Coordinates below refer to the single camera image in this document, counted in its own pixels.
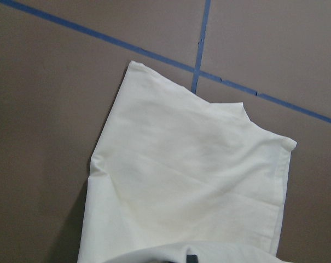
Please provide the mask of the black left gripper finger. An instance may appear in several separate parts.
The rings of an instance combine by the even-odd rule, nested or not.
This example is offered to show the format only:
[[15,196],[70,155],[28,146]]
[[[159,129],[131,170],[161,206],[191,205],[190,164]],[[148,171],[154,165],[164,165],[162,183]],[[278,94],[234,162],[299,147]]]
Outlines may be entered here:
[[198,263],[198,256],[194,254],[188,254],[186,256],[186,263]]

